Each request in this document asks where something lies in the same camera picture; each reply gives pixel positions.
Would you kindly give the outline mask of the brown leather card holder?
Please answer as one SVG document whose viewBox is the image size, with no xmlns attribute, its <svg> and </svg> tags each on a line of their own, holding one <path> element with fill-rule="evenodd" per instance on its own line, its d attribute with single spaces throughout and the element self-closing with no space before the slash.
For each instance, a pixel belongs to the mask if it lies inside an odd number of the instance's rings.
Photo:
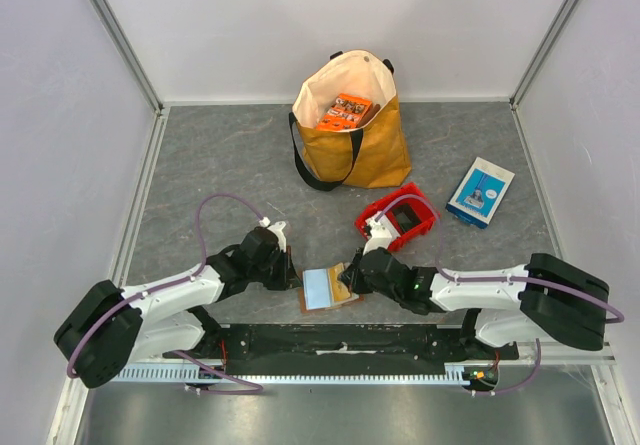
<svg viewBox="0 0 640 445">
<path fill-rule="evenodd" d="M 359 296 L 358 300 L 332 308 L 328 269 L 308 269 L 303 272 L 303 287 L 299 291 L 300 306 L 303 313 L 337 309 L 364 300 L 362 295 L 357 294 Z"/>
</svg>

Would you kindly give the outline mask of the red plastic bin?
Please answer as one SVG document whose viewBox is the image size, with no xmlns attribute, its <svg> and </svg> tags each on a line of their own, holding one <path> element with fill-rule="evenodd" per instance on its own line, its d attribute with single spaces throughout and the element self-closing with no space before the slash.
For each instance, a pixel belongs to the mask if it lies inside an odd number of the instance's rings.
<svg viewBox="0 0 640 445">
<path fill-rule="evenodd" d="M 413 195 L 418 196 L 424 199 L 428 204 L 431 204 L 422 190 L 414 182 L 410 182 L 368 205 L 356 218 L 354 222 L 356 229 L 364 238 L 367 239 L 369 230 L 366 228 L 366 220 L 371 217 L 376 218 L 380 212 L 383 212 L 383 216 L 386 216 L 391 221 L 399 234 L 398 238 L 391 243 L 388 250 L 390 252 L 397 252 L 401 250 L 413 239 L 418 238 L 420 235 L 427 234 L 435 224 L 436 219 L 440 217 L 439 212 L 432 211 L 421 200 L 413 198 Z M 409 203 L 423 220 L 421 225 L 406 234 L 403 234 L 398 229 L 398 225 L 392 215 L 392 209 L 396 205 L 403 203 Z"/>
</svg>

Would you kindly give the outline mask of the blue white box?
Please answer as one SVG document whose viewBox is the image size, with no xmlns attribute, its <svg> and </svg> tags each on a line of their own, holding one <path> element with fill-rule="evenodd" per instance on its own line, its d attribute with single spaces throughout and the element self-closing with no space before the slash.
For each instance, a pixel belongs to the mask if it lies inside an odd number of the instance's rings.
<svg viewBox="0 0 640 445">
<path fill-rule="evenodd" d="M 489 226 L 515 174 L 476 157 L 459 182 L 445 209 L 457 219 L 480 229 Z"/>
</svg>

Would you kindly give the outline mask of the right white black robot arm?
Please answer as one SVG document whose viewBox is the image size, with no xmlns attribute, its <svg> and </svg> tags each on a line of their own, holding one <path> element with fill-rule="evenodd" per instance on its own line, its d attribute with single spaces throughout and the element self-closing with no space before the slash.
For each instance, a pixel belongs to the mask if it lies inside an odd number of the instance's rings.
<svg viewBox="0 0 640 445">
<path fill-rule="evenodd" d="M 585 351 L 604 345 L 608 284 L 547 253 L 502 270 L 458 272 L 409 267 L 377 248 L 358 251 L 339 279 L 356 294 L 378 293 L 417 315 L 465 310 L 457 342 L 473 359 L 534 339 Z"/>
</svg>

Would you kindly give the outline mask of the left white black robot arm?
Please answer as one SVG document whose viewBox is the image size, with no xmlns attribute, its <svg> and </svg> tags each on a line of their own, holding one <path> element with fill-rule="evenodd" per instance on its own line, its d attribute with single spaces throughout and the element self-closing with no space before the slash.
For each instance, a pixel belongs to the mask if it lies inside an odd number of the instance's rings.
<svg viewBox="0 0 640 445">
<path fill-rule="evenodd" d="M 251 230 L 181 274 L 137 286 L 93 285 L 54 334 L 71 375 L 89 389 L 127 365 L 174 351 L 201 358 L 219 349 L 221 327 L 207 306 L 251 284 L 270 291 L 298 288 L 283 221 Z"/>
</svg>

